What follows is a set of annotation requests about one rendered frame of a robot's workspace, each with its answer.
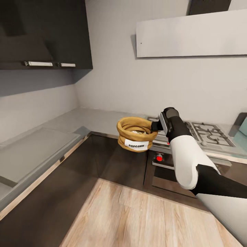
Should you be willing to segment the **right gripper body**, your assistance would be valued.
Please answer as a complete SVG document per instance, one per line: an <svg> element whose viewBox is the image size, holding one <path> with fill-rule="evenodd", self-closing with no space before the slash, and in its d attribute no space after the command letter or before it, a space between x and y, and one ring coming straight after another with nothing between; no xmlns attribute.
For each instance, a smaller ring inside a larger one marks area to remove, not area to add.
<svg viewBox="0 0 247 247"><path fill-rule="evenodd" d="M160 120L152 122L151 127L152 127L152 130L158 130L158 131L159 130L163 130L163 127L162 127L162 125L160 123Z"/></svg>

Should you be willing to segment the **popcorn bag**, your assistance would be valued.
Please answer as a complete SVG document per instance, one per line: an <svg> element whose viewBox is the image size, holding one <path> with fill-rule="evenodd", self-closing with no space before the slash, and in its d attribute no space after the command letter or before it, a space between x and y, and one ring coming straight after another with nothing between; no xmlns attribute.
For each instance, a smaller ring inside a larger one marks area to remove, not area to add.
<svg viewBox="0 0 247 247"><path fill-rule="evenodd" d="M119 145L129 151L144 152L153 145L158 130L152 130L152 122L139 117L123 117L117 123Z"/></svg>

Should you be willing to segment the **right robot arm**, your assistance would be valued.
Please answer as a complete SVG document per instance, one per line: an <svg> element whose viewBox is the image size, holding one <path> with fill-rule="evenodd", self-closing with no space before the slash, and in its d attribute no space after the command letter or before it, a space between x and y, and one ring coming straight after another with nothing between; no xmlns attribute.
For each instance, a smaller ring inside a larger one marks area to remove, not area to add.
<svg viewBox="0 0 247 247"><path fill-rule="evenodd" d="M220 174L175 108L166 108L152 130L164 130L178 184L190 190L243 246L247 247L247 186Z"/></svg>

